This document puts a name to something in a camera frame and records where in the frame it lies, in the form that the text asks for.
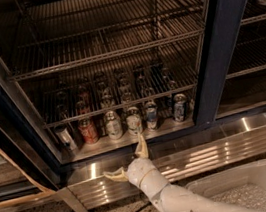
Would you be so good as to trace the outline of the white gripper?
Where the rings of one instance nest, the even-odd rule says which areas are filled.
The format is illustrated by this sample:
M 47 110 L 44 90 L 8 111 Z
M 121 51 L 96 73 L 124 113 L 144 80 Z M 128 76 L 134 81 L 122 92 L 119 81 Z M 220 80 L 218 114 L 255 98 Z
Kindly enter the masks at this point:
M 135 149 L 136 159 L 129 165 L 127 172 L 124 168 L 117 171 L 104 172 L 104 176 L 111 181 L 129 181 L 143 191 L 149 199 L 153 199 L 165 188 L 169 181 L 158 171 L 152 161 L 148 159 L 148 146 L 141 133 L 138 133 L 138 144 Z

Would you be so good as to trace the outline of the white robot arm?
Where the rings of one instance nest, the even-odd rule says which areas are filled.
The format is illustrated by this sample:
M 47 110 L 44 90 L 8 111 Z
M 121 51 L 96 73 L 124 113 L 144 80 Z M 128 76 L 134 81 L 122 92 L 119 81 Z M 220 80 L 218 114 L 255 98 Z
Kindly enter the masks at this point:
M 115 172 L 105 171 L 104 176 L 115 182 L 129 181 L 146 194 L 159 212 L 266 212 L 214 202 L 170 183 L 150 161 L 145 138 L 138 134 L 138 139 L 136 158 L 130 162 L 127 170 L 119 168 Z

